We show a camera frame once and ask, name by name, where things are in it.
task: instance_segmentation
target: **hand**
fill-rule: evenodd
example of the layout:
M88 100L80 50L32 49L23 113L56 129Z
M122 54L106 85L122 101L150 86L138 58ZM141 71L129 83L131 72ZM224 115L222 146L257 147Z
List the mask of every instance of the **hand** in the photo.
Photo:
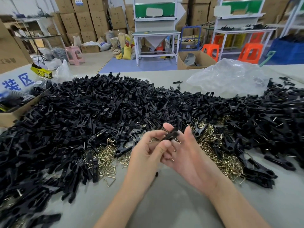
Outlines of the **hand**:
M152 138L162 139L165 134L163 130L146 132L131 152L124 186L140 197L144 196L154 180L162 155L166 151L174 152L174 147L168 140L151 142Z
M168 131L173 130L173 126L164 123L164 128ZM207 197L216 190L216 187L224 174L216 164L203 152L192 134L190 126L185 129L184 134L178 132L177 139L181 142L171 141L176 152L166 151L161 162L174 169L190 185L194 186Z

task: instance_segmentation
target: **pink plastic stool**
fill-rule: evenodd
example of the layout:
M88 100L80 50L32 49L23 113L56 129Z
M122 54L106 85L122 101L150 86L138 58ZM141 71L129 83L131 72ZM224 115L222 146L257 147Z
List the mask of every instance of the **pink plastic stool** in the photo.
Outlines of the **pink plastic stool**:
M66 47L65 53L71 65L79 66L81 62L85 62L84 58L78 57L78 54L82 53L78 46Z

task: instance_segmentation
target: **white printed sign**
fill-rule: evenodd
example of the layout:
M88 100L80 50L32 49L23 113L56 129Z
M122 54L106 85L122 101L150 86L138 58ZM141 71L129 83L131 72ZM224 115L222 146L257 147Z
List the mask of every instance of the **white printed sign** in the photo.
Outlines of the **white printed sign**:
M83 2L82 2L82 0L75 0L75 4L76 5L83 5Z
M6 90L23 91L35 83L37 74L31 70L31 66L28 64L0 74L0 98L5 96Z

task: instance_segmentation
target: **right hand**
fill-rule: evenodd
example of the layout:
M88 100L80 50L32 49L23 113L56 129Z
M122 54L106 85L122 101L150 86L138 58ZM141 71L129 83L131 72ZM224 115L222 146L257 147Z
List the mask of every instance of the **right hand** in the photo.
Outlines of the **right hand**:
M164 123L163 126L168 131L172 131L174 128L169 123ZM177 139L181 144L172 140L176 152L166 151L161 162L174 169L190 185L210 198L217 191L219 182L226 176L200 148L190 126L185 129L184 134L181 131L178 133Z

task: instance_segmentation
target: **green handle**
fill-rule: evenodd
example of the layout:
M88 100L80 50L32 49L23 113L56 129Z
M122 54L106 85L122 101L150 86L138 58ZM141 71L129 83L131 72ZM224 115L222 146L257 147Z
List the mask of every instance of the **green handle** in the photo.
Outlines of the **green handle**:
M266 55L267 58L259 66L262 67L263 65L265 65L266 62L268 62L275 53L276 51L269 51L268 54Z

